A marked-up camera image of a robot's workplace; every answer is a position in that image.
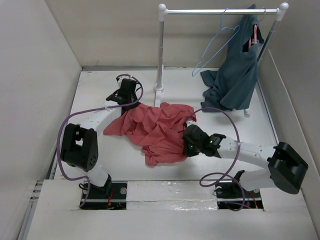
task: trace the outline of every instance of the metal frame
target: metal frame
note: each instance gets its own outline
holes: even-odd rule
[[[159,10],[159,46],[158,46],[158,66],[157,66],[157,78],[156,85],[154,86],[155,91],[155,101],[154,106],[159,107],[161,103],[161,94],[164,91],[164,86],[162,84],[162,72],[164,69],[163,65],[163,53],[164,53],[164,25],[165,25],[165,15],[276,15],[273,25],[269,31],[268,36],[264,42],[261,52],[258,56],[258,61],[263,58],[271,39],[273,38],[280,21],[283,19],[286,10],[289,8],[288,3],[281,3],[279,8],[275,9],[198,9],[198,10],[169,10],[166,5],[160,4],[158,6]]]

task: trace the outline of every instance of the crumpled red fabric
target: crumpled red fabric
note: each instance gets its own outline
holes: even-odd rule
[[[193,107],[184,104],[162,102],[160,107],[152,107],[141,103],[109,124],[103,134],[126,135],[134,145],[142,146],[149,166],[182,162],[187,158],[183,123],[193,112]],[[195,115],[190,120],[196,121]]]

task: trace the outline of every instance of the gray wall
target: gray wall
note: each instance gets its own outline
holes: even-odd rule
[[[302,185],[320,233],[320,47],[318,0],[292,0],[270,51],[260,81],[280,140],[309,163]]]
[[[283,0],[46,0],[82,66],[156,66],[158,5],[168,9],[277,8]],[[235,27],[241,16],[225,16]],[[264,36],[274,16],[261,22]],[[168,16],[165,20],[163,63],[194,67],[220,24],[219,16]],[[232,35],[225,30],[208,52],[210,58]],[[210,64],[219,67],[221,52]]]
[[[0,0],[0,239],[46,176],[81,67],[44,0]]]

